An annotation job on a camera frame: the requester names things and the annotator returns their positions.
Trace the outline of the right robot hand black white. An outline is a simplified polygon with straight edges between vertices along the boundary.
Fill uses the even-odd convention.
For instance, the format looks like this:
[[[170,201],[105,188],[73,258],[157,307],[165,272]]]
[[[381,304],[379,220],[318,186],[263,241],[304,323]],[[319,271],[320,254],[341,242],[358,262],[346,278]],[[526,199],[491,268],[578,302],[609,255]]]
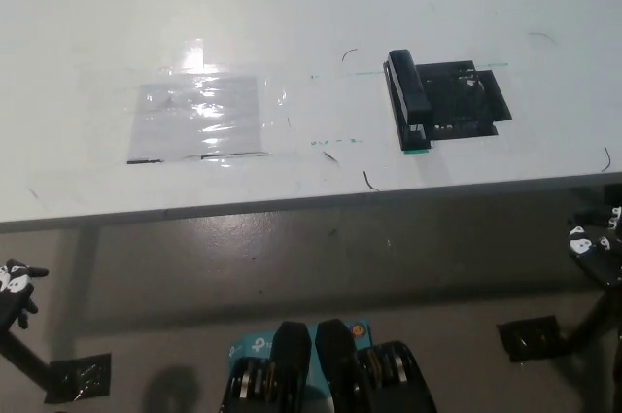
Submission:
[[[570,257],[604,289],[621,287],[621,206],[575,213],[568,235]]]

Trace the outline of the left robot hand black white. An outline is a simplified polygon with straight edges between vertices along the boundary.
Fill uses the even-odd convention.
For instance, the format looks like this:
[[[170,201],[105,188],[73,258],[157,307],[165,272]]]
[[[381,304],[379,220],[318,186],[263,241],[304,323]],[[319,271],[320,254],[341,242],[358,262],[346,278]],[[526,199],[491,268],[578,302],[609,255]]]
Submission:
[[[32,267],[15,259],[1,265],[1,331],[8,331],[14,323],[22,329],[29,326],[29,316],[39,309],[32,299],[33,280],[49,275],[47,268]]]

